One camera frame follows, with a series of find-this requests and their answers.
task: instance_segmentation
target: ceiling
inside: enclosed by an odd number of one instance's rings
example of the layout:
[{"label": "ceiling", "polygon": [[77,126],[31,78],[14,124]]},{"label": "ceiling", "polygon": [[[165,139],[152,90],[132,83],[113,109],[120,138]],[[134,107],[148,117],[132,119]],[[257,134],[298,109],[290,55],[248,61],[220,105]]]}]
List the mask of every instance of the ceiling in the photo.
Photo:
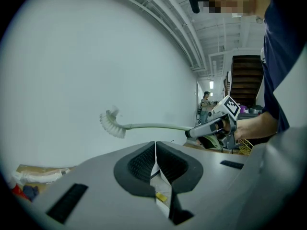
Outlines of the ceiling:
[{"label": "ceiling", "polygon": [[[188,0],[129,0],[153,17],[177,43],[190,62],[204,91],[221,100],[223,80],[231,69],[233,55],[260,55],[264,24],[255,16],[233,18],[232,14],[192,12]],[[209,81],[214,89],[209,89]]]}]

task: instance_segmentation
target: blue cloth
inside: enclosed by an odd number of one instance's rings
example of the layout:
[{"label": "blue cloth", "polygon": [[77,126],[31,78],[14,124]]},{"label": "blue cloth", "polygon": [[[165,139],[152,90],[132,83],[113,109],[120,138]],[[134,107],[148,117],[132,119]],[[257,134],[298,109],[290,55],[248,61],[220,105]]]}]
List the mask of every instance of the blue cloth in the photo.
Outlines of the blue cloth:
[{"label": "blue cloth", "polygon": [[39,195],[38,186],[32,187],[24,185],[23,193],[28,197],[31,202],[33,202],[35,197]]},{"label": "blue cloth", "polygon": [[201,112],[201,124],[202,125],[207,122],[207,118],[208,118],[208,112],[202,111]]},{"label": "blue cloth", "polygon": [[289,73],[306,42],[303,22],[296,18],[297,9],[302,10],[303,16],[306,7],[300,7],[299,4],[303,4],[303,0],[271,0],[264,15],[266,65],[263,66],[265,107],[262,112],[269,112],[278,119],[278,132],[286,130],[289,123],[273,91]]}]

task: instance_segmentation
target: white brush head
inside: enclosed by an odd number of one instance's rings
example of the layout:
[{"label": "white brush head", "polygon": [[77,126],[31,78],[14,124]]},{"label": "white brush head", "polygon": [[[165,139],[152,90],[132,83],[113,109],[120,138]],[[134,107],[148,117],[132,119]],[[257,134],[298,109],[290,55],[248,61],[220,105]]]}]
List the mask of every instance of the white brush head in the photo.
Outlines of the white brush head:
[{"label": "white brush head", "polygon": [[109,134],[118,138],[124,138],[126,128],[116,122],[116,116],[118,113],[119,109],[116,106],[113,106],[112,110],[107,110],[105,115],[100,115],[100,123]]}]

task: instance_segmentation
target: wooden stairs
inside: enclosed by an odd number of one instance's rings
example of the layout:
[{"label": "wooden stairs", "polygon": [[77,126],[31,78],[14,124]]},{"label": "wooden stairs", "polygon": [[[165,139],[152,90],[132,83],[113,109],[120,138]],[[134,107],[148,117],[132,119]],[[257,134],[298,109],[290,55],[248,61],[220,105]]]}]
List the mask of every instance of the wooden stairs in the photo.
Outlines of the wooden stairs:
[{"label": "wooden stairs", "polygon": [[238,104],[247,107],[255,105],[263,78],[260,56],[233,56],[231,78],[231,89],[228,94]]}]

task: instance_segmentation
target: purple object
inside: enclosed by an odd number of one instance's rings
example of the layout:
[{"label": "purple object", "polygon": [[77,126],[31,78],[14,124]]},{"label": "purple object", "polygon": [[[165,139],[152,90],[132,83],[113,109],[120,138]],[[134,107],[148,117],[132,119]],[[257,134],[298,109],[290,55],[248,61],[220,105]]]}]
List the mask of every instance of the purple object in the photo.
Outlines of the purple object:
[{"label": "purple object", "polygon": [[247,106],[241,105],[240,107],[240,113],[245,113],[245,110],[247,110]]}]

